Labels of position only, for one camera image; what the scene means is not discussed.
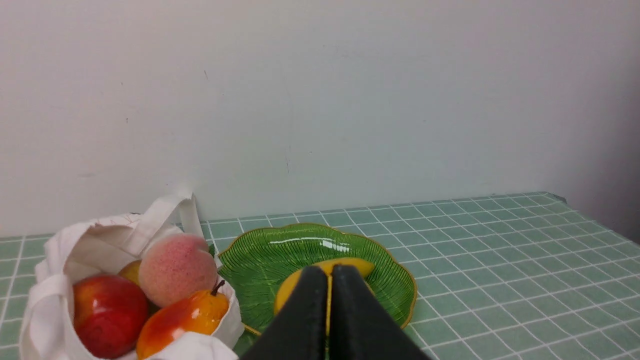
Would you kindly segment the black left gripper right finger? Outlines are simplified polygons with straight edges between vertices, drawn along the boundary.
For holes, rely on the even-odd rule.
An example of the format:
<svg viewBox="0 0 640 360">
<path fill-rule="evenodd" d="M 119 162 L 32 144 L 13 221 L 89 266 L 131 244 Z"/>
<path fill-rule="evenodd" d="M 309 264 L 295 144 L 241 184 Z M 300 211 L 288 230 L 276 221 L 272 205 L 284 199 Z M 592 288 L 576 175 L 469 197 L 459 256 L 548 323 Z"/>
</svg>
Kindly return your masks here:
<svg viewBox="0 0 640 360">
<path fill-rule="evenodd" d="M 429 360 L 384 310 L 352 265 L 332 272 L 330 359 Z"/>
</svg>

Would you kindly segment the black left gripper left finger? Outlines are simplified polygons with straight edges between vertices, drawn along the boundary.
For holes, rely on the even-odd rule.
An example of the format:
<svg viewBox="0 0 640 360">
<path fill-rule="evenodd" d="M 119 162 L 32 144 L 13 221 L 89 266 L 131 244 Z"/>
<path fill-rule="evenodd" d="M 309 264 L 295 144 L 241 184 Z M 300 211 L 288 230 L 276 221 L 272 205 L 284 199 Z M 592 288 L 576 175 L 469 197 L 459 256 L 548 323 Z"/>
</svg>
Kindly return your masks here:
<svg viewBox="0 0 640 360">
<path fill-rule="evenodd" d="M 289 299 L 242 360 L 323 360 L 328 284 L 321 268 L 302 269 Z"/>
</svg>

